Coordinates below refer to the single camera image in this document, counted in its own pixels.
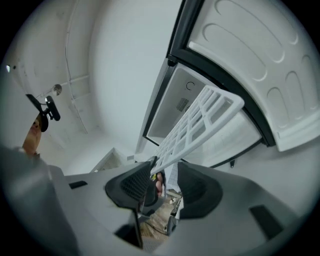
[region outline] black cable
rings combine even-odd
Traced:
[[[163,233],[162,231],[160,231],[159,229],[155,228],[153,225],[151,225],[150,223],[148,222],[144,222],[145,224],[149,225],[151,228],[153,228],[155,231],[159,232],[160,234],[162,235],[165,235],[165,236],[168,236],[166,233]]]

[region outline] finger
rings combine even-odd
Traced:
[[[162,195],[162,184],[161,182],[158,180],[155,184],[156,190],[158,191],[158,196]]]
[[[158,174],[156,175],[156,177],[158,178],[158,181],[161,182],[161,184],[164,183],[164,180],[162,179],[162,175],[161,175],[161,172],[158,172]]]

